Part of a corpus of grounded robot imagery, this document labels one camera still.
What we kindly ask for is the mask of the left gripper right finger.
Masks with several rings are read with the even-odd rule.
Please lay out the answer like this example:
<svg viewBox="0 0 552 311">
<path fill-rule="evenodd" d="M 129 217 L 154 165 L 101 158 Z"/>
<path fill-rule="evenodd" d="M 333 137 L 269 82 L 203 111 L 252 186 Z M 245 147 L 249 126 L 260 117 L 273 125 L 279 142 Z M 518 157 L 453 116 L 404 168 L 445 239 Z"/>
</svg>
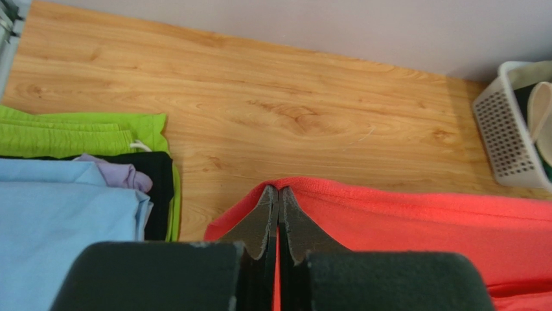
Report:
<svg viewBox="0 0 552 311">
<path fill-rule="evenodd" d="M 447 252 L 353 251 L 279 192 L 281 310 L 493 310 L 474 265 Z"/>
</svg>

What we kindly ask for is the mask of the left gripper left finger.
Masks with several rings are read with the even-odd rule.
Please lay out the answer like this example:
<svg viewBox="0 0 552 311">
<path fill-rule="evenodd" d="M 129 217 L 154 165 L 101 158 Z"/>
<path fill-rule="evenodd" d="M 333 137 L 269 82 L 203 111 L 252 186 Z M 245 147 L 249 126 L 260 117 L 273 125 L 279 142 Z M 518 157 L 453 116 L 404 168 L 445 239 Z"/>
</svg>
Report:
<svg viewBox="0 0 552 311">
<path fill-rule="evenodd" d="M 214 242 L 99 242 L 71 266 L 53 310 L 271 310 L 277 189 Z"/>
</svg>

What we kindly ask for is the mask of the red t-shirt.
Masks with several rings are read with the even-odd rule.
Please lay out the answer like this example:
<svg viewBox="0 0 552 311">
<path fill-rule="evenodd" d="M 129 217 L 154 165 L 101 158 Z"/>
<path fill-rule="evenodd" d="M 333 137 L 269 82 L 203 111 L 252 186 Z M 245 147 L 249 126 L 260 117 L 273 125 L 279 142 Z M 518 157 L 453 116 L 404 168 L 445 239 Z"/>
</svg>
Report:
<svg viewBox="0 0 552 311">
<path fill-rule="evenodd" d="M 498 310 L 551 309 L 551 202 L 386 192 L 292 177 L 303 211 L 354 251 L 448 251 L 479 270 Z"/>
</svg>

